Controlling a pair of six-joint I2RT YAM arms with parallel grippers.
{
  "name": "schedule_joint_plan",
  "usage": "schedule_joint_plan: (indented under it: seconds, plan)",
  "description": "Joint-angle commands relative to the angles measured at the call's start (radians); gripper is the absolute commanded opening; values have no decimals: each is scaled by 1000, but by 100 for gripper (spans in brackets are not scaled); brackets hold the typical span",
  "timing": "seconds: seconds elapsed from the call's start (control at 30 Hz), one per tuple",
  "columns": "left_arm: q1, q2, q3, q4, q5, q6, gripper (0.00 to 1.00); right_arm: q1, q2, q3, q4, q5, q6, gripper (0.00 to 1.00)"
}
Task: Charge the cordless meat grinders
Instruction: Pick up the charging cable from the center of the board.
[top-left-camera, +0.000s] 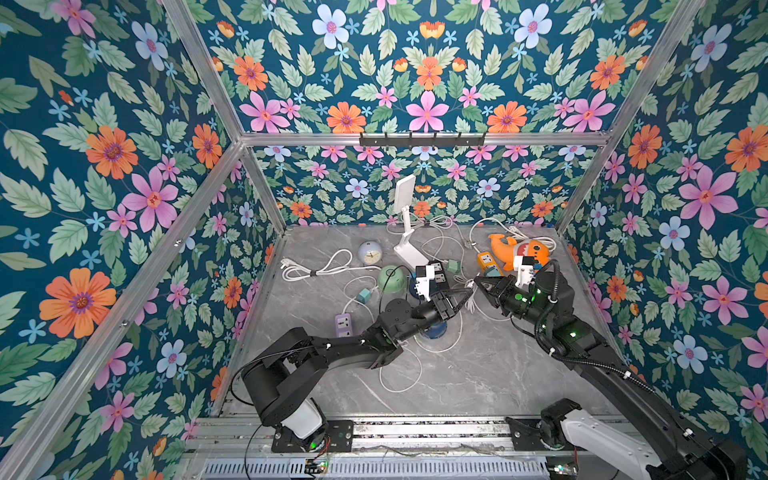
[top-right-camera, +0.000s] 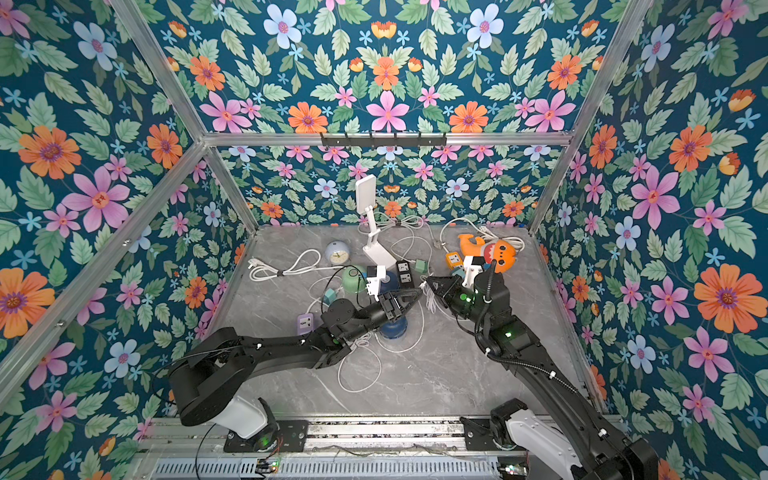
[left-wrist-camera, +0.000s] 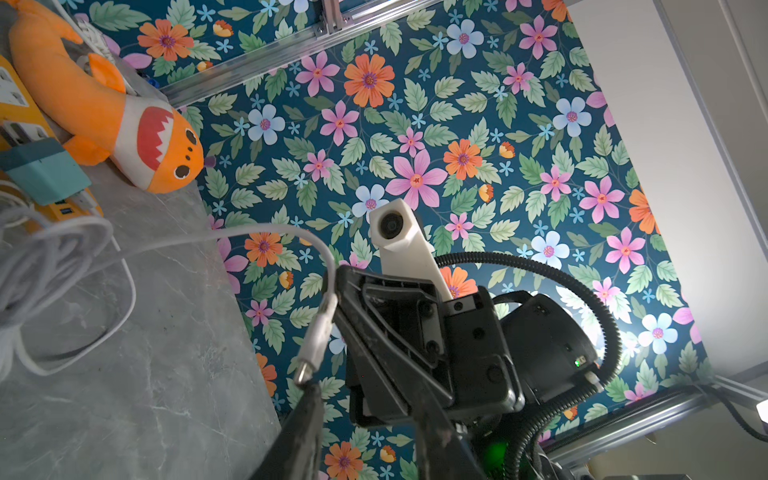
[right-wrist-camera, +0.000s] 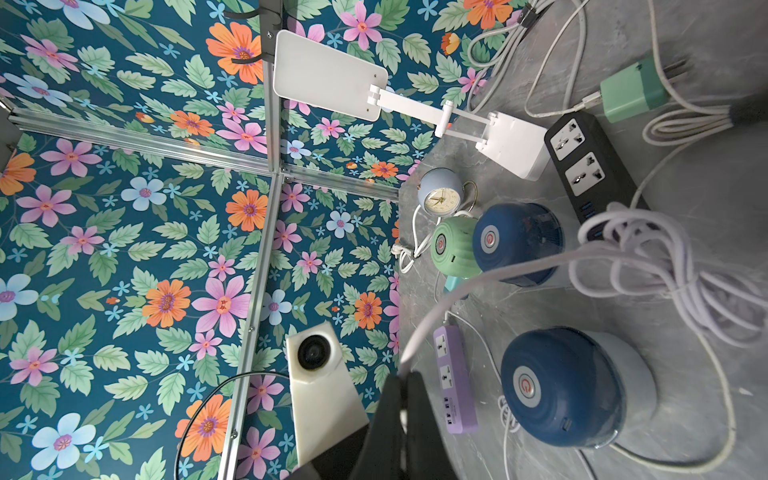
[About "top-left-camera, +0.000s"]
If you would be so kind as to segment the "dark blue meat grinder front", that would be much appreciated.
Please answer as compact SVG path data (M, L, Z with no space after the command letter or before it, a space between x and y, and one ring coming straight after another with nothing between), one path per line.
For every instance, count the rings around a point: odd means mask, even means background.
M420 332L420 335L428 340L440 339L446 334L447 323L439 322Z

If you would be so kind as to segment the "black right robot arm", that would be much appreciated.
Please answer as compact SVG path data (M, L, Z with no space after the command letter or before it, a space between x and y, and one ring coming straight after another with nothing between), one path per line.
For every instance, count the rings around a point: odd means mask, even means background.
M742 447L715 441L686 419L576 316L575 291L558 265L539 271L526 287L513 276L479 275L474 284L505 316L529 322L537 345L599 390L638 433L631 437L562 399L541 413L546 443L580 447L631 479L746 478Z

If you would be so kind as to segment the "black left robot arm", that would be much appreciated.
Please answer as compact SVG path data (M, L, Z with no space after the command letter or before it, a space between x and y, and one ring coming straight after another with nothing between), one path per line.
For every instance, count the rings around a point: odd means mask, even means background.
M292 328L241 369L250 403L263 425L284 425L326 372L391 364L403 353L403 342L457 316L471 296L462 287L438 291L417 306L394 299L356 336L324 338Z

